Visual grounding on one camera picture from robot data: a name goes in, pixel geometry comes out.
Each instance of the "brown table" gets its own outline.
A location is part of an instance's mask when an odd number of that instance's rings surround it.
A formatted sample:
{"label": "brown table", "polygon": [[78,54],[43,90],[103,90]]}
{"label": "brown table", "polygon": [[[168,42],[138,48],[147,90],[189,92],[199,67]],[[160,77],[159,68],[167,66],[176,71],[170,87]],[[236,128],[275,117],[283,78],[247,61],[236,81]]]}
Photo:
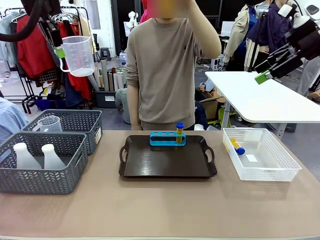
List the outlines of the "brown table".
{"label": "brown table", "polygon": [[302,170],[291,183],[241,181],[222,143],[221,131],[186,133],[204,136],[213,148],[216,177],[196,181],[120,178],[119,150],[126,137],[148,133],[104,131],[73,194],[0,194],[0,236],[320,235],[320,184],[297,158]]}

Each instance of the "table leg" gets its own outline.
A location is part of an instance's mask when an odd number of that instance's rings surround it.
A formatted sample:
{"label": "table leg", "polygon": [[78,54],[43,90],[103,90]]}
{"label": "table leg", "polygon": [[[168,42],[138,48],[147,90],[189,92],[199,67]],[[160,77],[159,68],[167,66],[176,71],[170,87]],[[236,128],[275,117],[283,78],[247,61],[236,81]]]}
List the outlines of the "table leg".
{"label": "table leg", "polygon": [[222,120],[222,126],[221,126],[221,131],[223,129],[226,129],[228,126],[228,121],[229,121],[229,113],[230,113],[230,102],[226,101],[225,103],[225,109],[223,113],[223,120]]}
{"label": "table leg", "polygon": [[287,123],[279,123],[279,125],[275,131],[275,135],[278,137],[278,139],[280,139],[280,140],[282,139],[282,137],[285,133],[286,127],[287,127]]}

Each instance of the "purple shirt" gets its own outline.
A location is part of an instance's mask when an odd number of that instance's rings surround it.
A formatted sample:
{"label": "purple shirt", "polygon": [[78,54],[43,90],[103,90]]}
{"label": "purple shirt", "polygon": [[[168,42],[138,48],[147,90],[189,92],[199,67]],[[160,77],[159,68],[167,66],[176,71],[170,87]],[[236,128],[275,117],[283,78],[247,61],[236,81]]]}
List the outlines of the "purple shirt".
{"label": "purple shirt", "polygon": [[261,28],[259,45],[269,46],[270,53],[287,44],[285,34],[292,28],[290,20],[278,14],[279,10],[276,4],[271,4],[262,26],[261,19],[259,19],[258,23],[247,34],[248,39],[257,42],[258,29]]}

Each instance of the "bottle cap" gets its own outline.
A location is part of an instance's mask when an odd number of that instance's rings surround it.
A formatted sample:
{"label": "bottle cap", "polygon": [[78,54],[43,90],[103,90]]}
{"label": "bottle cap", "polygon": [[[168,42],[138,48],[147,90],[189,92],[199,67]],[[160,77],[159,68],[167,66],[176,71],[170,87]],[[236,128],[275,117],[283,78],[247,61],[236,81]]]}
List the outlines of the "bottle cap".
{"label": "bottle cap", "polygon": [[246,150],[243,147],[239,147],[238,150],[236,151],[239,155],[245,154]]}
{"label": "bottle cap", "polygon": [[177,129],[184,129],[184,127],[185,127],[185,125],[184,125],[183,122],[178,122],[178,123],[176,124],[176,128],[177,128]]}
{"label": "bottle cap", "polygon": [[55,147],[53,144],[46,144],[44,146],[42,146],[41,148],[42,152],[44,153],[48,153],[48,152],[52,152],[55,150]]}
{"label": "bottle cap", "polygon": [[16,145],[13,146],[13,149],[16,152],[22,151],[22,150],[26,150],[27,149],[27,144],[25,144],[24,142],[17,143]]}

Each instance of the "brown tray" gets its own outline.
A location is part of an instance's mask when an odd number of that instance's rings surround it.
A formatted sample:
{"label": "brown tray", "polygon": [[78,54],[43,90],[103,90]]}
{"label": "brown tray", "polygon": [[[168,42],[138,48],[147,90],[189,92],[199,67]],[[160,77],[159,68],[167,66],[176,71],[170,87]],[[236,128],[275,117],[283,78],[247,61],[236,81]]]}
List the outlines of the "brown tray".
{"label": "brown tray", "polygon": [[217,175],[215,154],[203,136],[186,136],[185,146],[151,146],[148,135],[131,135],[120,150],[119,174],[128,178],[201,178]]}

